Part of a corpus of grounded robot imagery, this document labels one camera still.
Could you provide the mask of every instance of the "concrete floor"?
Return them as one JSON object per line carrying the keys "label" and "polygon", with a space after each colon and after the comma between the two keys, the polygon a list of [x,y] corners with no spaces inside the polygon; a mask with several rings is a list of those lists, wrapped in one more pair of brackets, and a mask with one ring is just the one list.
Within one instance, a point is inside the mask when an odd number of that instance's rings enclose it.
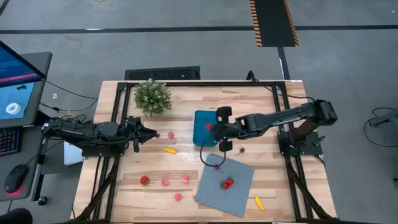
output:
{"label": "concrete floor", "polygon": [[[395,0],[289,1],[296,26],[398,24]],[[0,29],[87,29],[164,26],[250,26],[243,0],[18,0],[0,17]],[[326,172],[342,220],[396,223],[398,150],[377,147],[363,124],[378,106],[398,108],[398,30],[298,31],[300,47],[285,49],[291,79],[304,81],[307,94],[330,100],[339,120],[324,134]],[[276,48],[258,48],[252,31],[133,34],[0,35],[16,52],[53,53],[49,80],[77,93],[98,96],[103,80],[121,80],[126,69],[199,65],[202,79],[281,79]],[[90,101],[46,85],[42,101],[80,109]],[[49,115],[53,111],[43,109]],[[87,110],[93,117],[94,108]],[[383,144],[397,144],[389,126],[370,129]],[[50,202],[28,208],[34,223],[68,219],[78,172],[49,175],[42,193]],[[5,213],[8,202],[0,203]]]}

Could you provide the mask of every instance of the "computer screen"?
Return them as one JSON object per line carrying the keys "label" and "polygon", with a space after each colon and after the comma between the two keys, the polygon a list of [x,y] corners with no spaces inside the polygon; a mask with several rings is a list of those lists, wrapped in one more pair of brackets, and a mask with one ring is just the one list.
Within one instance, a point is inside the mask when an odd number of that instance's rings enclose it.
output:
{"label": "computer screen", "polygon": [[45,75],[0,41],[0,87],[37,82]]}

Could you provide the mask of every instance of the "green plant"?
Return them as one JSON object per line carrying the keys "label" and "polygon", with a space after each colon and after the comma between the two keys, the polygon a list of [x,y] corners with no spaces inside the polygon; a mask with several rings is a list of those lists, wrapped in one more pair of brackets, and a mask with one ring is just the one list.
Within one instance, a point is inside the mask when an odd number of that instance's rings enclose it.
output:
{"label": "green plant", "polygon": [[153,114],[163,114],[172,108],[171,95],[165,83],[149,79],[137,86],[134,101],[145,116],[152,117]]}

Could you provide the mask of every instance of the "computer mouse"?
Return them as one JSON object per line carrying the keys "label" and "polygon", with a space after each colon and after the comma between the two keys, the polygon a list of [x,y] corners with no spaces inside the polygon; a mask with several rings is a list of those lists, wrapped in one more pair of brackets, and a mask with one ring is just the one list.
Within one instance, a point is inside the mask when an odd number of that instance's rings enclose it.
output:
{"label": "computer mouse", "polygon": [[24,182],[28,170],[29,167],[22,164],[12,168],[12,170],[6,177],[6,181],[4,182],[4,190],[7,193],[13,193],[18,190]]}

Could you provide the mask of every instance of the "wooden tabletop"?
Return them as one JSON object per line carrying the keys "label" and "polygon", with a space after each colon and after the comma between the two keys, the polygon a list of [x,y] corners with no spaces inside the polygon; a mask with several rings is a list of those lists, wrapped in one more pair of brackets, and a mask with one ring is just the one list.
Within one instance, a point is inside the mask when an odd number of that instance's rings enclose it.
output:
{"label": "wooden tabletop", "polygon": [[[103,82],[95,113],[95,122],[110,121],[117,82]],[[287,93],[305,96],[302,82],[286,81]],[[234,148],[227,152],[230,159],[243,162],[254,168],[254,177],[249,193],[244,218],[239,218],[195,202],[195,194],[204,165],[199,158],[199,148],[192,143],[193,115],[196,110],[216,110],[220,106],[231,106],[232,117],[249,113],[275,112],[272,93],[261,86],[245,87],[170,87],[172,109],[163,116],[146,118],[141,110],[136,109],[132,91],[127,115],[140,116],[143,125],[158,131],[160,138],[151,139],[140,146],[140,153],[134,153],[132,144],[122,156],[118,170],[116,191],[111,222],[271,222],[294,221],[294,210],[290,196],[289,183],[284,158],[279,153],[276,138],[277,128],[269,129],[259,138],[233,140]],[[119,114],[123,106],[123,97],[119,105]],[[306,100],[289,98],[290,106],[298,106]],[[174,132],[175,139],[169,139],[167,133]],[[169,154],[165,147],[178,151]],[[239,149],[246,149],[244,154],[236,156]],[[218,147],[204,150],[204,157],[217,153]],[[98,158],[86,159],[74,203],[76,214],[88,205],[91,199],[96,163]],[[313,156],[302,156],[303,168],[309,191],[332,216],[336,215],[325,168]],[[150,186],[139,183],[141,176],[150,178]],[[189,184],[182,182],[182,176],[189,175]],[[169,179],[164,187],[162,179]],[[305,208],[298,190],[301,214],[305,217]],[[174,200],[180,193],[183,199]],[[260,197],[264,211],[260,211],[254,201]],[[104,217],[103,197],[101,215]]]}

